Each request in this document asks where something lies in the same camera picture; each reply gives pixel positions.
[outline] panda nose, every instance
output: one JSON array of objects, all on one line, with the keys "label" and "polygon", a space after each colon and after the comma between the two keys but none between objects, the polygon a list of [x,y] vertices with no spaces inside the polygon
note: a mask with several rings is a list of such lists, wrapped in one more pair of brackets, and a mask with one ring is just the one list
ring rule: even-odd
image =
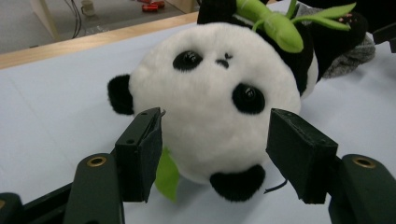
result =
[{"label": "panda nose", "polygon": [[223,66],[224,68],[228,68],[230,65],[228,64],[227,61],[225,61],[224,59],[217,59],[216,63]]},{"label": "panda nose", "polygon": [[215,173],[210,176],[210,184],[215,191],[231,202],[244,202],[262,186],[265,171],[260,165],[254,165],[242,173]]}]

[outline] black plush toy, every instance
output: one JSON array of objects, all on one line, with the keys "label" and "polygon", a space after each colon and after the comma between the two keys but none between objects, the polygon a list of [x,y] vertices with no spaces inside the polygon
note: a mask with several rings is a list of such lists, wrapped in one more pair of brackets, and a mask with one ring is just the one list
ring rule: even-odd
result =
[{"label": "black plush toy", "polygon": [[[202,1],[198,15],[198,24],[223,21],[240,26],[252,27],[252,21],[241,18],[237,13],[238,7],[244,4],[244,2],[248,1],[204,0]],[[295,10],[291,17],[293,18],[297,12],[298,10]],[[361,14],[351,12],[348,15],[334,19],[350,26],[350,30],[347,32],[336,30],[313,22],[307,25],[296,23],[295,27],[304,41],[304,49],[301,52],[287,52],[275,43],[274,39],[263,30],[257,30],[257,33],[265,41],[274,46],[276,51],[281,55],[281,58],[293,71],[293,74],[299,77],[298,79],[301,80],[301,83],[297,83],[297,85],[300,91],[304,91],[306,73],[311,62],[316,60],[315,57],[318,59],[318,80],[320,80],[338,57],[354,49],[366,36],[367,20]],[[358,62],[354,63],[365,63],[371,60],[374,55],[374,48],[370,48],[366,54],[356,57],[362,57],[362,59],[357,59]]]},{"label": "black plush toy", "polygon": [[311,7],[328,8],[357,3],[353,9],[368,21],[368,32],[372,33],[396,22],[396,2],[393,0],[301,0]]},{"label": "black plush toy", "polygon": [[[259,0],[250,0],[250,9],[237,9],[247,6],[243,3],[204,1],[199,25],[167,38],[131,75],[115,77],[108,84],[110,103],[118,113],[132,115],[152,107],[166,111],[155,184],[171,200],[176,198],[179,174],[211,185],[226,200],[251,198],[262,186],[262,165],[269,161],[265,148],[271,109],[298,113],[301,97],[314,89],[334,54],[364,38],[359,15],[344,17],[352,20],[349,33],[315,24],[294,25],[280,13],[273,15]],[[249,17],[256,9],[269,20],[256,26],[260,35],[233,16],[237,10]],[[338,9],[336,19],[350,7]],[[334,17],[333,12],[323,14],[318,19],[323,23],[348,28],[327,19]],[[286,25],[275,29],[279,22]],[[268,25],[271,30],[264,32]],[[318,39],[324,34],[332,43]],[[337,47],[334,53],[325,54],[328,45]]]}]

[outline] table surface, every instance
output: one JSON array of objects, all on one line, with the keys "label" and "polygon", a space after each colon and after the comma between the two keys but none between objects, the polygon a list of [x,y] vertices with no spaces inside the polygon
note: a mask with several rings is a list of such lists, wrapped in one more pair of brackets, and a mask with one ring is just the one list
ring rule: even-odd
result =
[{"label": "table surface", "polygon": [[[271,7],[285,10],[287,4]],[[133,71],[168,36],[195,26],[195,18],[168,19],[154,33],[152,27],[131,27],[0,56],[0,192],[16,192],[28,203],[70,183],[83,158],[111,151],[133,117],[112,111],[107,82]],[[129,38],[129,32],[140,35]],[[396,175],[394,64],[389,45],[376,46],[369,63],[321,80],[300,115],[339,144],[338,156],[366,155]],[[263,195],[283,182],[272,163],[264,168],[262,189],[246,203],[228,203],[212,188],[181,179],[176,203],[152,188],[148,203],[125,204],[126,223],[331,223],[330,198],[305,205],[290,184]]]},{"label": "table surface", "polygon": [[131,27],[126,27],[97,35],[84,36],[77,39],[57,42],[33,49],[19,50],[0,55],[0,69],[24,63],[36,62],[64,54],[78,52],[84,49],[93,49],[124,39],[146,35],[153,32],[178,27],[196,22],[198,12],[176,16],[160,21],[152,21]]}]

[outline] panda ear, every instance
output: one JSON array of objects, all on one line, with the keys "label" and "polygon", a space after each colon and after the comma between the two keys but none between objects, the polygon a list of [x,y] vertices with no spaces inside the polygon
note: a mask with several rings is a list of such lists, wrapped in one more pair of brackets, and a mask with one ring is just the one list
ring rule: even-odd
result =
[{"label": "panda ear", "polygon": [[107,85],[108,100],[114,111],[119,114],[132,115],[134,113],[134,99],[129,92],[130,75],[113,77]]}]

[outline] panda head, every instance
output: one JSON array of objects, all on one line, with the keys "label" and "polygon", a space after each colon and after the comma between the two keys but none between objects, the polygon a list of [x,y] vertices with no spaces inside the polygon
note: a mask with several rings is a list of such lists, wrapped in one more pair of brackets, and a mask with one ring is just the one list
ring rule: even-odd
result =
[{"label": "panda head", "polygon": [[119,113],[165,110],[163,146],[179,172],[235,202],[264,180],[271,108],[301,106],[293,73],[272,46],[228,23],[169,37],[108,90]]}]

